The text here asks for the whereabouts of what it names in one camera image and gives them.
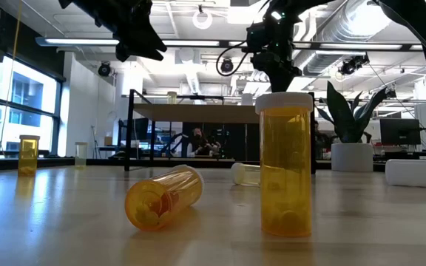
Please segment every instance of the table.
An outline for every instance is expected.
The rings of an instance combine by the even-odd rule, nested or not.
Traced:
[[[254,106],[136,103],[134,111],[152,121],[259,123]]]
[[[167,168],[0,172],[0,265],[426,265],[426,188],[390,187],[384,175],[318,171],[313,234],[260,230],[260,189],[201,169],[199,202],[160,232],[124,212],[126,191]]]

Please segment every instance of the white wall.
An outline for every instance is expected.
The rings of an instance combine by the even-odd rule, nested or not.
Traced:
[[[67,82],[62,89],[58,153],[74,156],[75,142],[87,142],[91,158],[95,147],[92,126],[99,146],[104,145],[105,136],[112,134],[115,87],[76,61],[71,52],[65,55],[64,76]]]

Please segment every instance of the wooden table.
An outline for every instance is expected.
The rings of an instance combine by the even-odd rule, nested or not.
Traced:
[[[152,121],[259,123],[254,106],[136,103],[134,111]]]
[[[260,190],[202,169],[204,195],[160,232],[124,213],[139,180],[166,172],[88,166],[0,172],[0,265],[426,265],[426,188],[319,171],[310,238],[260,230]]]

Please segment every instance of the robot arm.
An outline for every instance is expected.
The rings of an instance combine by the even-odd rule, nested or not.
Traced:
[[[255,69],[264,71],[271,81],[272,92],[284,92],[294,79],[301,76],[300,69],[291,59],[294,24],[299,14],[307,9],[333,0],[271,0],[263,22],[251,25],[248,31],[248,47],[252,52]],[[380,5],[384,14],[396,23],[406,26],[426,46],[425,0],[372,0]],[[151,0],[59,0],[62,8],[74,2],[84,12],[113,32],[119,40],[116,56],[125,61],[131,55],[155,60],[163,57],[166,46],[152,29],[149,14]]]
[[[299,14],[332,0],[272,0],[263,22],[249,27],[244,52],[253,52],[255,69],[264,71],[272,92],[285,92],[292,80],[301,76],[291,60],[294,24]],[[390,19],[406,26],[426,46],[425,0],[373,0]]]

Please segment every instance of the ceiling light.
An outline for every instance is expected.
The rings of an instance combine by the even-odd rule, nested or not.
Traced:
[[[415,50],[422,51],[423,46],[422,45],[412,45],[412,47],[410,49],[413,50],[413,51],[415,51]]]
[[[166,46],[171,47],[219,47],[219,41],[177,41],[168,40],[163,41]]]
[[[48,44],[56,44],[58,46],[63,45],[93,45],[93,46],[103,46],[103,45],[116,45],[119,43],[118,40],[113,39],[71,39],[71,38],[46,38],[45,41]]]
[[[354,51],[316,51],[317,55],[366,55],[366,52],[354,52]]]
[[[401,44],[321,44],[322,49],[345,49],[345,50],[400,50]]]
[[[233,47],[233,46],[238,45],[238,44],[240,44],[240,43],[242,43],[242,41],[230,41],[230,42],[229,42],[229,46],[230,46],[230,47]],[[241,45],[240,45],[240,47],[247,47],[247,46],[248,46],[248,44],[247,44],[247,43],[244,43],[244,44],[241,44]]]
[[[277,11],[272,12],[271,16],[272,18],[275,18],[275,20],[280,20],[282,18],[282,16]]]
[[[310,48],[311,44],[310,43],[296,43],[294,42],[294,46],[296,50],[300,50],[300,49],[308,49]]]
[[[37,37],[35,41],[43,47],[73,47],[73,46],[115,46],[119,43],[114,39],[97,38],[44,38]],[[219,41],[196,41],[196,40],[164,40],[168,47],[219,47]]]
[[[202,22],[198,21],[198,16],[200,14],[205,14],[206,15],[206,20],[205,21],[202,21]],[[198,28],[200,30],[206,30],[206,29],[208,29],[212,25],[212,23],[213,23],[213,16],[208,11],[202,11],[202,12],[200,12],[199,10],[197,10],[195,12],[195,14],[193,14],[192,22],[193,22],[193,25],[196,28]]]

